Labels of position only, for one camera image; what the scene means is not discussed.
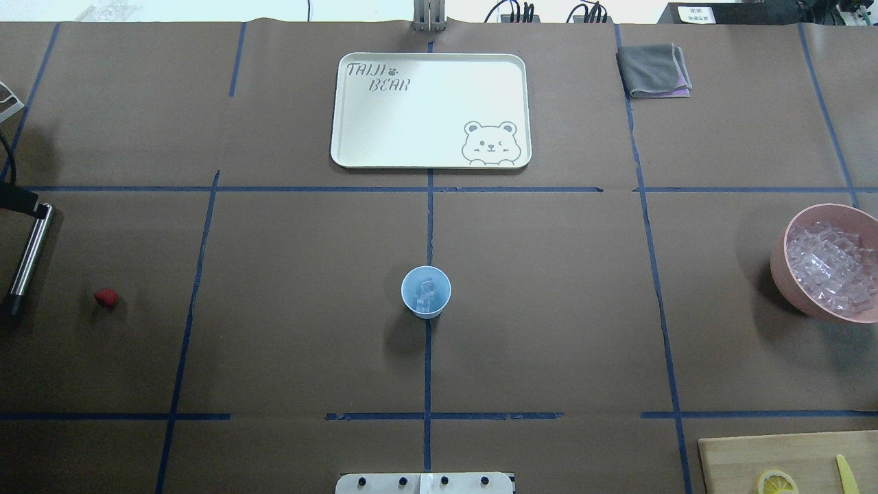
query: bowl of ice cubes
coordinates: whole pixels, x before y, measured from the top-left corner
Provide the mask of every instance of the bowl of ice cubes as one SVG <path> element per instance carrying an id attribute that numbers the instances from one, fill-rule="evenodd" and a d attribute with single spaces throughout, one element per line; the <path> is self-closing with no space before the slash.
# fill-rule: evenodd
<path id="1" fill-rule="evenodd" d="M 774 246 L 771 274 L 809 316 L 878 323 L 878 220 L 843 204 L 803 209 Z"/>

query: blue cup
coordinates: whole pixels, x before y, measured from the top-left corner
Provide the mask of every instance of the blue cup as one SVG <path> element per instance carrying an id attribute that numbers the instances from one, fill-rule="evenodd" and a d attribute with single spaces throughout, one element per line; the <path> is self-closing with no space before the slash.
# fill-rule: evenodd
<path id="1" fill-rule="evenodd" d="M 419 310 L 418 295 L 421 292 L 421 286 L 424 281 L 433 280 L 435 293 L 433 300 L 430 301 L 429 311 Z M 423 265 L 409 271 L 405 278 L 402 279 L 402 301 L 409 310 L 421 319 L 432 319 L 442 313 L 448 300 L 451 298 L 451 281 L 441 269 L 431 265 Z"/>

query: yellow knife handle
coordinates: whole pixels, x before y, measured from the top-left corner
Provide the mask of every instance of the yellow knife handle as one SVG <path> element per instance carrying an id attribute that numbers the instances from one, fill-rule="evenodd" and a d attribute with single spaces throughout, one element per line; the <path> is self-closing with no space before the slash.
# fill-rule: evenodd
<path id="1" fill-rule="evenodd" d="M 845 494 L 860 494 L 857 481 L 853 480 L 851 466 L 847 464 L 845 457 L 838 454 L 835 457 L 835 462 L 838 464 L 838 475 L 841 476 L 841 490 Z"/>

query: red fruit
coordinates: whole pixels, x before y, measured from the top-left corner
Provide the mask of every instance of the red fruit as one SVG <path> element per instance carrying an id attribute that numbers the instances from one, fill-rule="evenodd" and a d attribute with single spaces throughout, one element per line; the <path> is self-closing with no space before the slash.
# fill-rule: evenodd
<path id="1" fill-rule="evenodd" d="M 117 294 L 112 288 L 104 288 L 95 294 L 95 300 L 97 301 L 97 305 L 112 309 L 116 307 L 117 303 L 119 303 L 119 294 Z"/>

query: gray cloth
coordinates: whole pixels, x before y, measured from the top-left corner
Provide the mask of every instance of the gray cloth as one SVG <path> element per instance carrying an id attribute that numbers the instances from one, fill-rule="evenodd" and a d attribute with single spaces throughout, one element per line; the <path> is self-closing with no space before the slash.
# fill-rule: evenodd
<path id="1" fill-rule="evenodd" d="M 689 98 L 686 60 L 673 43 L 619 47 L 616 59 L 632 98 Z"/>

